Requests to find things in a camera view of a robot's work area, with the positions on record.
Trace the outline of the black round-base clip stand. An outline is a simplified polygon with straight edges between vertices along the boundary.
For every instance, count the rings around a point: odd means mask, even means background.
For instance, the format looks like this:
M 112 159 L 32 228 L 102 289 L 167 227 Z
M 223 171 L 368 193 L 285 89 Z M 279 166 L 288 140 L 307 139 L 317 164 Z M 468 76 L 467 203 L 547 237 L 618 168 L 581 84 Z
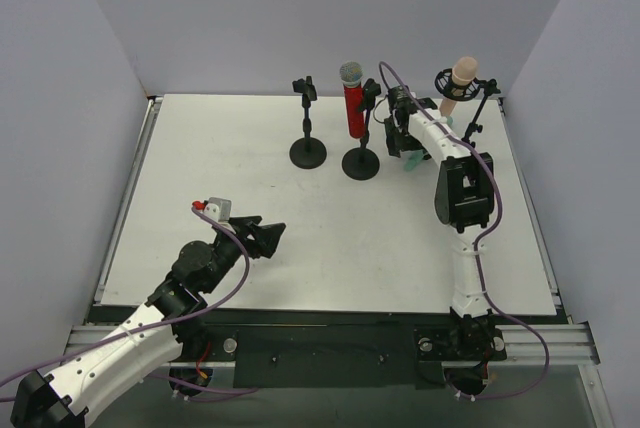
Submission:
M 351 179 L 365 181 L 373 178 L 379 171 L 380 161 L 378 156 L 368 148 L 370 131 L 369 123 L 371 113 L 376 104 L 377 97 L 381 94 L 381 86 L 373 78 L 362 84 L 363 100 L 360 111 L 364 114 L 365 133 L 358 139 L 359 146 L 350 149 L 342 158 L 343 172 Z

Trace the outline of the mint green microphone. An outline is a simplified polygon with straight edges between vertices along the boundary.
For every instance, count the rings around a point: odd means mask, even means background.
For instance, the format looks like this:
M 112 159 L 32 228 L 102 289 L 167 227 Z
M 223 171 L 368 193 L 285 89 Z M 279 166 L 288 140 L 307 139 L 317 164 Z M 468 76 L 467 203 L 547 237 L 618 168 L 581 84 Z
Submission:
M 414 114 L 409 118 L 408 133 L 418 142 L 418 148 L 410 148 L 411 155 L 405 163 L 405 170 L 412 171 L 419 163 L 433 158 L 439 165 L 447 155 L 454 152 L 453 144 L 449 140 L 454 135 L 449 117 L 439 117 L 434 121 L 424 115 Z

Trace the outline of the red glitter microphone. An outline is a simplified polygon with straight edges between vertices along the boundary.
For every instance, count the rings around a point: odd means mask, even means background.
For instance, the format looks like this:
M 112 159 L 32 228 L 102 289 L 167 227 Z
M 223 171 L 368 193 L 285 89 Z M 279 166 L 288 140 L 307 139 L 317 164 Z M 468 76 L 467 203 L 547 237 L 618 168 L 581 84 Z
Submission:
M 343 84 L 349 135 L 360 139 L 365 133 L 364 114 L 360 111 L 363 70 L 359 63 L 348 61 L 340 67 L 339 75 Z

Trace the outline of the pink microphone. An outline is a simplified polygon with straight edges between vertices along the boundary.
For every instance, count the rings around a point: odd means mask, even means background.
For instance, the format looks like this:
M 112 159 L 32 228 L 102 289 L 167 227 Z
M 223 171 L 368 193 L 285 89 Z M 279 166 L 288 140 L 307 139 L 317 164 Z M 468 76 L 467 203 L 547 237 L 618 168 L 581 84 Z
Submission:
M 463 56 L 453 65 L 449 81 L 445 84 L 443 100 L 439 107 L 442 116 L 451 116 L 458 99 L 465 95 L 465 92 L 476 78 L 477 69 L 478 61 L 471 56 Z

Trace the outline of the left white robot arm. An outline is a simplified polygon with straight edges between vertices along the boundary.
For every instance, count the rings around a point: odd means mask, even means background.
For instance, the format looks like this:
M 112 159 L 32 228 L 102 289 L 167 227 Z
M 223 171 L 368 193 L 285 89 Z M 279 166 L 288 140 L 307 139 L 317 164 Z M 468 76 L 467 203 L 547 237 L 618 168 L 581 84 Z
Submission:
M 92 347 L 42 374 L 19 375 L 10 415 L 15 427 L 88 427 L 104 410 L 161 365 L 179 358 L 201 337 L 201 315 L 239 260 L 270 258 L 286 229 L 261 217 L 211 224 L 213 241 L 184 245 L 165 279 L 128 318 Z

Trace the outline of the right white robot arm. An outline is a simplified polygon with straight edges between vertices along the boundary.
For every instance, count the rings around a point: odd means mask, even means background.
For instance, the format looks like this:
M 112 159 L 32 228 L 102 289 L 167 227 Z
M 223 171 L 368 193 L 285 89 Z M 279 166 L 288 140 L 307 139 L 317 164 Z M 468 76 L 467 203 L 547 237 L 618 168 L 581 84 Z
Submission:
M 467 331 L 486 328 L 491 307 L 479 273 L 478 236 L 486 229 L 495 207 L 488 173 L 493 160 L 487 153 L 475 157 L 462 144 L 447 120 L 427 99 L 414 99 L 402 86 L 387 94 L 389 116 L 384 120 L 387 150 L 398 157 L 405 151 L 426 152 L 438 168 L 435 213 L 451 229 L 454 288 L 452 314 Z

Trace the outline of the black round-base rear stand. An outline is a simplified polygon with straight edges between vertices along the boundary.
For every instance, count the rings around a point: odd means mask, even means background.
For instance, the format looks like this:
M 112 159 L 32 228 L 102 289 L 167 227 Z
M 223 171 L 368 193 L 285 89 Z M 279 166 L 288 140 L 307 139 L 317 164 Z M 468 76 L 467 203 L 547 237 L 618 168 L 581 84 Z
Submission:
M 296 140 L 289 149 L 290 161 L 298 168 L 311 170 L 320 167 L 327 158 L 325 145 L 312 136 L 310 108 L 317 100 L 316 88 L 311 76 L 292 82 L 293 91 L 301 96 L 303 109 L 303 137 Z

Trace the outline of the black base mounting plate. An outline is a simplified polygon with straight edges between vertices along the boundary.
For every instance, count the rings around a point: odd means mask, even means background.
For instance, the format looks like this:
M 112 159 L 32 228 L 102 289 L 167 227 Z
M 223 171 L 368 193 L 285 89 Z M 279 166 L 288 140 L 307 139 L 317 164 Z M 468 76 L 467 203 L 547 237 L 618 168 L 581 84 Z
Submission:
M 180 362 L 231 363 L 236 388 L 440 388 L 445 364 L 503 361 L 493 317 L 453 314 L 221 309 Z

